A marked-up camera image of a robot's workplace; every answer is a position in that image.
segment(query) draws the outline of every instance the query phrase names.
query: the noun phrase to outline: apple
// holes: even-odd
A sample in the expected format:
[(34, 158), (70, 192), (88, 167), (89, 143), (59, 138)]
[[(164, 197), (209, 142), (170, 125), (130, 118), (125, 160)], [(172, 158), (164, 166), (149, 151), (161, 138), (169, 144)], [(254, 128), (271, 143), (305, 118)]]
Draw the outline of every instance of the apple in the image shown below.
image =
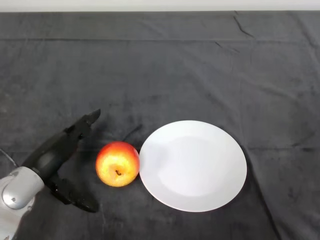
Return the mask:
[(98, 177), (113, 187), (123, 187), (131, 183), (138, 175), (139, 169), (137, 150), (123, 141), (114, 141), (104, 146), (95, 162)]

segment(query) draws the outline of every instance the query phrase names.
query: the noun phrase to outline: white plate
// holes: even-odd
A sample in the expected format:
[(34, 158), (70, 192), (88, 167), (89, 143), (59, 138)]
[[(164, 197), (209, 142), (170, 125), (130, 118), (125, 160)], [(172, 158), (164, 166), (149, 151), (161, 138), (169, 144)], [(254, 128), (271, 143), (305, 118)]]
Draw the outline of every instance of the white plate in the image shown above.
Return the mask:
[(205, 212), (230, 202), (247, 175), (245, 155), (222, 129), (201, 121), (177, 121), (153, 132), (140, 151), (140, 176), (160, 202)]

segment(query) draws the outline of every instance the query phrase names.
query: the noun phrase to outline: dark gray fabric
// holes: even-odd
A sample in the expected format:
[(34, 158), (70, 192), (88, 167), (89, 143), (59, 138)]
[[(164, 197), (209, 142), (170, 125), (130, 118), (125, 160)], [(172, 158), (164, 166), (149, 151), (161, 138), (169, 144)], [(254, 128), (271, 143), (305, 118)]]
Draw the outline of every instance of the dark gray fabric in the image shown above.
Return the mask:
[[(0, 14), (0, 147), (22, 163), (97, 108), (92, 135), (61, 169), (91, 191), (83, 212), (48, 191), (18, 240), (320, 239), (319, 12)], [(242, 146), (240, 194), (204, 213), (171, 209), (138, 178), (100, 182), (99, 149), (137, 149), (155, 129), (199, 120)], [(1, 177), (11, 169), (0, 156)]]

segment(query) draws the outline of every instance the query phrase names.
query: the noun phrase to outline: white wall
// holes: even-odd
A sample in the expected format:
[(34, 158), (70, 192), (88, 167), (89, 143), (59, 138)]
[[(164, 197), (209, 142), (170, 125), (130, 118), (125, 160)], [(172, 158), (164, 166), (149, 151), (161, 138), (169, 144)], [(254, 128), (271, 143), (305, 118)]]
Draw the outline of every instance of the white wall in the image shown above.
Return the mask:
[(320, 10), (320, 0), (0, 0), (0, 12)]

